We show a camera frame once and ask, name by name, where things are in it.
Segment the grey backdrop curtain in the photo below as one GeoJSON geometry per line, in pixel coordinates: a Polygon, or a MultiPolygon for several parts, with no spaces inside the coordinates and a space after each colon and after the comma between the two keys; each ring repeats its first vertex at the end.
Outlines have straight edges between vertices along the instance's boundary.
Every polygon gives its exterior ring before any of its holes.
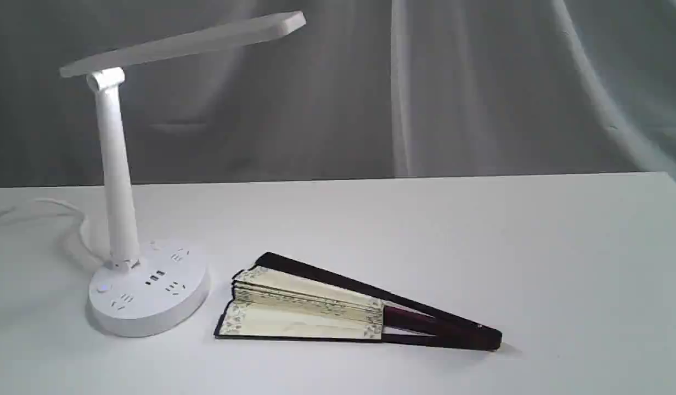
{"type": "Polygon", "coordinates": [[[0,187],[102,184],[94,97],[60,67],[296,10],[275,42],[125,70],[132,182],[676,182],[676,1],[0,1],[0,187]]]}

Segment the cream paper folding fan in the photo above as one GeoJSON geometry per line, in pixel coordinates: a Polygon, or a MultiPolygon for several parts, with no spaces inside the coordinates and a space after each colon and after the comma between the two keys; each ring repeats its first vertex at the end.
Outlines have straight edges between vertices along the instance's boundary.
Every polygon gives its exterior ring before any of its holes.
{"type": "Polygon", "coordinates": [[[237,272],[217,339],[395,343],[495,352],[503,333],[324,268],[266,252],[237,272]]]}

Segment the white desk lamp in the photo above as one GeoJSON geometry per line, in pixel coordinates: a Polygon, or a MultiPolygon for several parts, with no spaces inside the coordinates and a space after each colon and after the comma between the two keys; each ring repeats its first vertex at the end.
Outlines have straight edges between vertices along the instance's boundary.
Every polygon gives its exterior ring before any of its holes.
{"type": "Polygon", "coordinates": [[[209,259],[200,250],[182,242],[138,240],[119,97],[124,69],[270,42],[305,24],[301,11],[275,13],[97,53],[60,68],[63,78],[84,75],[95,97],[110,258],[91,279],[89,307],[104,330],[121,337],[168,331],[202,306],[211,283],[209,259]]]}

